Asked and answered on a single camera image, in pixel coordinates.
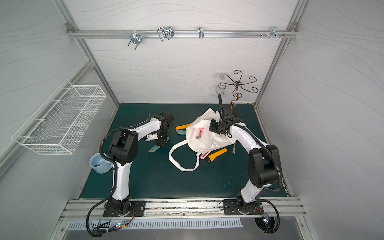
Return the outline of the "white printed tote bag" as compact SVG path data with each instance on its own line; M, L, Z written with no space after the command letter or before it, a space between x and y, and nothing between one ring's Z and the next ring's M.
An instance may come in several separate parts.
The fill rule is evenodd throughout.
M192 125L186 128L186 139L172 146L169 152L169 161L182 172L192 172L199 167L200 155L225 148L233 145L237 139L229 138L222 134L216 134L209 131L211 120L219 120L219 112L214 112L211 108L207 109L200 117L198 117ZM203 136L200 139L196 139L197 133L200 128L204 129ZM172 153L177 148L188 145L189 148L196 152L196 165L193 169L183 168L173 157Z

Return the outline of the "pink art knife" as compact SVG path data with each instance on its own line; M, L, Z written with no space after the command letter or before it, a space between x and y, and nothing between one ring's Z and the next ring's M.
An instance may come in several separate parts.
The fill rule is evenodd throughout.
M200 139L203 136L203 132L204 132L204 129L200 128L198 133L197 133L196 139Z

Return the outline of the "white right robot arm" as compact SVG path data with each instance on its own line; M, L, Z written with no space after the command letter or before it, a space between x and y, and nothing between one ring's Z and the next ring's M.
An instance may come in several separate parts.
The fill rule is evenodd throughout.
M235 138L249 154L249 180L236 198L236 207L241 214L250 214L262 202L260 197L265 192L281 190L283 171L277 146L262 142L241 122L212 120L209 130Z

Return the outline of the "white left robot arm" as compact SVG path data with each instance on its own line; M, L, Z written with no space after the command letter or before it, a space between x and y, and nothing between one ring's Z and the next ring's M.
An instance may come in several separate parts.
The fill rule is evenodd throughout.
M165 147L168 142L168 129L174 117L166 112L149 115L148 119L130 127L120 127L110 131L102 140L99 153L112 163L114 168L113 187L108 197L95 204L92 211L105 203L103 217L142 217L145 201L130 201L129 179L131 166L138 154L138 143L147 135L155 134L157 146Z

